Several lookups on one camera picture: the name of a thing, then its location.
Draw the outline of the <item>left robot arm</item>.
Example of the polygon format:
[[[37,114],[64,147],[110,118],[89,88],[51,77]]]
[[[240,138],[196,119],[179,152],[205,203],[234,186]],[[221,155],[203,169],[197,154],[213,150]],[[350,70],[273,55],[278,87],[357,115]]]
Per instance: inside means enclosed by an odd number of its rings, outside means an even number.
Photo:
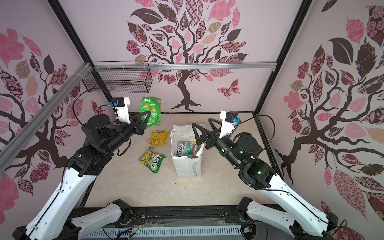
[[[122,200],[103,210],[69,219],[76,203],[100,175],[114,152],[136,134],[145,133],[151,113],[138,113],[128,122],[112,124],[105,114],[93,116],[82,126],[84,145],[68,161],[60,184],[38,215],[13,232],[15,240],[80,240],[110,223],[128,223],[130,206]]]

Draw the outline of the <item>green yellow snack bag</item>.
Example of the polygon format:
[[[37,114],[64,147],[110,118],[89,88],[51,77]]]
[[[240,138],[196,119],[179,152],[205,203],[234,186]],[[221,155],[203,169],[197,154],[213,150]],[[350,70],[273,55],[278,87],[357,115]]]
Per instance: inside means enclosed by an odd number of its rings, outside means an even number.
[[[139,162],[145,165],[153,174],[156,174],[165,158],[164,155],[154,153],[153,148],[149,147],[139,158]]]

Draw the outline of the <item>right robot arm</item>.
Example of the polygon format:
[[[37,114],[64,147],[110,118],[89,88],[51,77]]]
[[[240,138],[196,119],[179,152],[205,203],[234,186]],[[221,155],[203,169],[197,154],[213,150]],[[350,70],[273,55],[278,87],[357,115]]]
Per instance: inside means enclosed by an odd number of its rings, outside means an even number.
[[[271,225],[296,240],[332,240],[329,233],[337,228],[338,217],[317,209],[291,189],[277,172],[259,158],[263,148],[250,133],[242,132],[234,139],[230,136],[238,126],[236,121],[218,121],[210,118],[211,131],[193,123],[192,129],[198,145],[208,150],[216,148],[248,187],[259,190],[274,200],[282,211],[261,205],[250,198],[242,198],[239,206],[247,219]]]

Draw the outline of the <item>white paper bag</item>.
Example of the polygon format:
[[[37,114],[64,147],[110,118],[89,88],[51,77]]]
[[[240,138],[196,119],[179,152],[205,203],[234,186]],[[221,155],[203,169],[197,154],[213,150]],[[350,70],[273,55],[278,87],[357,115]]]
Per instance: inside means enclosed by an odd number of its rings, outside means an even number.
[[[204,144],[200,145],[200,150],[198,151],[198,158],[190,159],[187,157],[176,156],[179,141],[196,142],[192,126],[173,126],[173,129],[171,131],[171,155],[178,178],[200,178]]]

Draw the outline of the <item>yellow chip bag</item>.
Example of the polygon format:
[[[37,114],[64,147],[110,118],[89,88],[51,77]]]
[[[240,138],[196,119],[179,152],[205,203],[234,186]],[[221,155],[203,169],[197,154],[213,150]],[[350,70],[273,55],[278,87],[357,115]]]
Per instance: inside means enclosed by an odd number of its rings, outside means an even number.
[[[154,130],[148,143],[153,146],[165,146],[169,134],[169,131]]]

